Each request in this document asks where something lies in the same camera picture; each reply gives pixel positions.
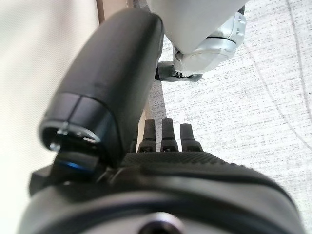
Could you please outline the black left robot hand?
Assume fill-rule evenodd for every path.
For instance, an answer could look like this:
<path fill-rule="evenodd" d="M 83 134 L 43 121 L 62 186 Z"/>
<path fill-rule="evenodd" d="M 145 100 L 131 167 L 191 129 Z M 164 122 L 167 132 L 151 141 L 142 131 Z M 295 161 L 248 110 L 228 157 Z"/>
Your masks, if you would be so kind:
<path fill-rule="evenodd" d="M 54 162 L 32 173 L 20 234 L 302 234 L 283 188 L 253 169 L 203 151 L 171 119 L 135 135 L 158 72 L 163 23 L 128 8 L 90 37 L 63 78 L 39 126 Z"/>

